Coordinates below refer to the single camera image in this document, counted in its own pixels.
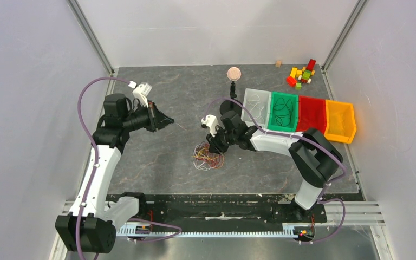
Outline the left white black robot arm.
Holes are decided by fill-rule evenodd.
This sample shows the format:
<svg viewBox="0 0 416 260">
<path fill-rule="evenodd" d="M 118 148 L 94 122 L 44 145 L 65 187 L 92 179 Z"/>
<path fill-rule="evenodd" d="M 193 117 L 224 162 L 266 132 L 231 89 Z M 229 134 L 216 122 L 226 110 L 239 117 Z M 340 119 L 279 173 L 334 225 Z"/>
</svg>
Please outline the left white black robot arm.
<svg viewBox="0 0 416 260">
<path fill-rule="evenodd" d="M 124 153 L 132 131 L 155 132 L 174 123 L 153 101 L 137 105 L 124 94 L 111 94 L 103 102 L 104 114 L 95 132 L 86 176 L 67 215 L 59 215 L 55 229 L 68 251 L 107 254 L 117 231 L 131 218 L 144 220 L 149 213 L 140 192 L 124 192 L 111 207 L 107 192 L 114 170 Z"/>
</svg>

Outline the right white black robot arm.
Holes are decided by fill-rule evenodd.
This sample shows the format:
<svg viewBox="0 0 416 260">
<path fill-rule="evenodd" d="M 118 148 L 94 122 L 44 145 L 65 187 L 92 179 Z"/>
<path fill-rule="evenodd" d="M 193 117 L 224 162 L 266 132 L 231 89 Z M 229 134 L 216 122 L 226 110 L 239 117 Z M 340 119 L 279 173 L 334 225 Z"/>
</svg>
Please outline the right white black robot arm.
<svg viewBox="0 0 416 260">
<path fill-rule="evenodd" d="M 305 221 L 313 214 L 313 206 L 324 187 L 343 166 L 340 152 L 316 128 L 295 133 L 270 131 L 256 125 L 248 126 L 232 110 L 220 119 L 206 115 L 201 125 L 209 130 L 206 139 L 211 153 L 224 154 L 229 147 L 238 146 L 243 150 L 291 157 L 303 178 L 291 206 L 291 214 L 298 221 Z"/>
</svg>

